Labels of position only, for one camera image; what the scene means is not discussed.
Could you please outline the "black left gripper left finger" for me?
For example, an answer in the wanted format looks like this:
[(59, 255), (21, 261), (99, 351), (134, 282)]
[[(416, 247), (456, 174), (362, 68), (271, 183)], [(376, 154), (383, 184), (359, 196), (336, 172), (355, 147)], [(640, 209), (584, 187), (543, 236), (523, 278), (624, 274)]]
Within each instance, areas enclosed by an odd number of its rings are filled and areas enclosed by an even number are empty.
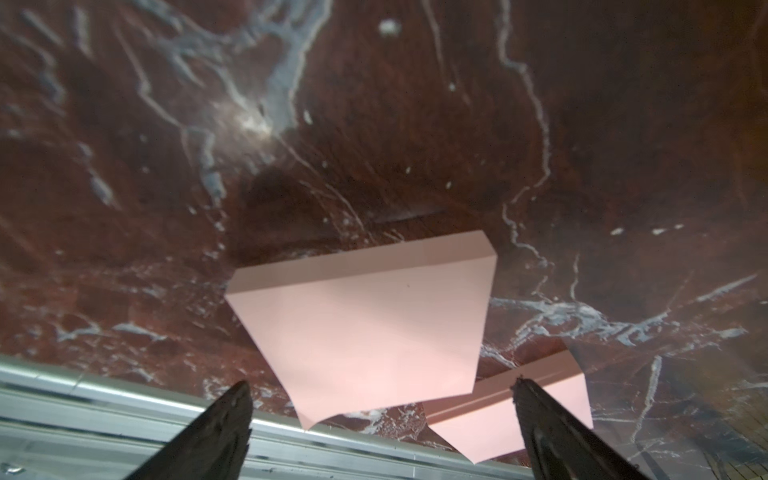
[(239, 478), (249, 448), (252, 416), (250, 385), (240, 381), (127, 479)]

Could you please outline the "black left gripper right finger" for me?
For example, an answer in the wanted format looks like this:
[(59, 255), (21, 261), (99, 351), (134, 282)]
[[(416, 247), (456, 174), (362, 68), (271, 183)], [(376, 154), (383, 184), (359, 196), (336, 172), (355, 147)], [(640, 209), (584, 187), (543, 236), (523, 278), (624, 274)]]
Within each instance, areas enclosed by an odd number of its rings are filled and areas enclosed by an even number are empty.
[(536, 479), (646, 478), (535, 381), (520, 377), (511, 391)]

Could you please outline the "pink sticky note pad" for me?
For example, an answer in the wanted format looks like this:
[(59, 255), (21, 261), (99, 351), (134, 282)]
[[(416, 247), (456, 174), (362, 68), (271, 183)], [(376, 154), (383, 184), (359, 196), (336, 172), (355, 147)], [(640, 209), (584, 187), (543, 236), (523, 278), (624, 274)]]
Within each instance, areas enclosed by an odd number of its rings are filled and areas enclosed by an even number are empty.
[(481, 380), (469, 395), (425, 402), (428, 426), (474, 464), (523, 450), (512, 392), (519, 377), (535, 381), (594, 427), (585, 375), (567, 350)]
[(241, 268), (225, 297), (310, 429), (470, 393), (496, 263), (470, 231)]

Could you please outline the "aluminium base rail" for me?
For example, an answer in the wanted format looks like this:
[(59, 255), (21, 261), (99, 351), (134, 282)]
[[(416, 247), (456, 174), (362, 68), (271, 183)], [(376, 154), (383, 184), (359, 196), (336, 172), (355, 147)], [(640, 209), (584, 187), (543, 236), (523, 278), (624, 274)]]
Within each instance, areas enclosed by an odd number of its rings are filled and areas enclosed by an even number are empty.
[[(194, 396), (1, 358), (4, 479), (122, 479), (209, 403)], [(254, 414), (243, 479), (530, 479), (530, 469)]]

